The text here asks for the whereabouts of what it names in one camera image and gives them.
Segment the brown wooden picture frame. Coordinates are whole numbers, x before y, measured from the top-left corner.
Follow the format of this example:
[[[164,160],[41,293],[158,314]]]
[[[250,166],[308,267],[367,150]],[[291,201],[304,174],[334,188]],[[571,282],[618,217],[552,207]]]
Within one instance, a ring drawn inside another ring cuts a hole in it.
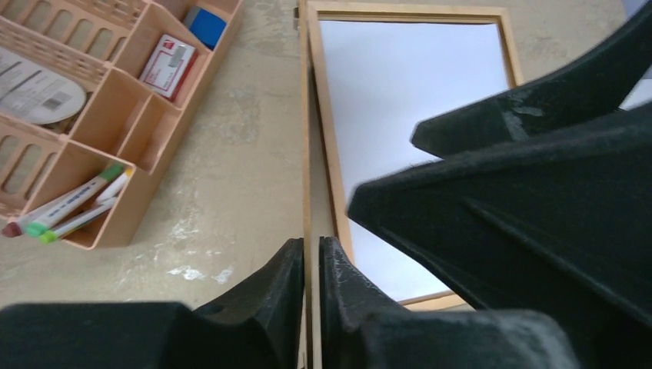
[[[320,183],[321,190],[310,190],[311,214],[316,214],[318,197],[328,198],[331,232],[351,263],[355,262],[351,226],[346,216],[344,182],[337,147],[325,52],[318,21],[427,23],[454,25],[494,25],[497,27],[499,49],[505,81],[510,88],[523,83],[520,62],[508,10],[490,6],[381,4],[371,2],[306,1],[305,25],[308,27],[310,136],[310,182]]]

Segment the brown backing board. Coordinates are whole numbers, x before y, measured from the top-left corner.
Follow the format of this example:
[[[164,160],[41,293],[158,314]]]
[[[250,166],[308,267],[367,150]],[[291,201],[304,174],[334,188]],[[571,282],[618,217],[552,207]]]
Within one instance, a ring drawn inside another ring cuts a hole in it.
[[[306,368],[315,368],[312,272],[311,272],[311,185],[310,185],[310,102],[309,102],[309,57],[308,27],[305,25],[306,1],[297,1],[297,30],[300,52],[300,93],[301,93],[301,129],[302,129],[302,190],[303,190],[303,231],[304,231],[304,295],[305,295],[305,331],[306,331]]]

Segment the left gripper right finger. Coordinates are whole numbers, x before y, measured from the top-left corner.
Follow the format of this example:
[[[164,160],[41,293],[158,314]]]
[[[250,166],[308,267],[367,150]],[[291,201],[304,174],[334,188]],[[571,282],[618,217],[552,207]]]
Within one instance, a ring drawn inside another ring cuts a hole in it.
[[[578,368],[556,322],[534,311],[411,311],[319,241],[324,368]]]

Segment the plant window photo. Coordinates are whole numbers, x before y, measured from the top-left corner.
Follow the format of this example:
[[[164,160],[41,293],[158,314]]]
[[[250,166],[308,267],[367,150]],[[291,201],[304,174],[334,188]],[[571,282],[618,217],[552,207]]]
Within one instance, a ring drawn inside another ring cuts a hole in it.
[[[494,25],[319,21],[346,208],[361,183],[433,161],[411,143],[425,119],[508,89]],[[348,218],[354,265],[408,301],[447,286]]]

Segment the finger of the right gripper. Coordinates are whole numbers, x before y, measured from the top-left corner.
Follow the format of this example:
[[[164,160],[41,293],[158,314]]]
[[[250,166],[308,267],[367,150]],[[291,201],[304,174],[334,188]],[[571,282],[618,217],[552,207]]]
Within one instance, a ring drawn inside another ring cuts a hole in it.
[[[553,318],[580,363],[651,366],[651,106],[360,184],[348,217],[476,309]]]
[[[525,85],[420,122],[414,147],[439,158],[523,141],[616,111],[651,67],[651,3],[586,54]]]

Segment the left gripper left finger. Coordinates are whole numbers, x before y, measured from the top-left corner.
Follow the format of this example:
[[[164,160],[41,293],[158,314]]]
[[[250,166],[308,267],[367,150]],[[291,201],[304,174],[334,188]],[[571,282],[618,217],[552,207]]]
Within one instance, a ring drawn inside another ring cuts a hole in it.
[[[295,368],[303,241],[196,309],[178,302],[30,303],[1,311],[3,368]]]

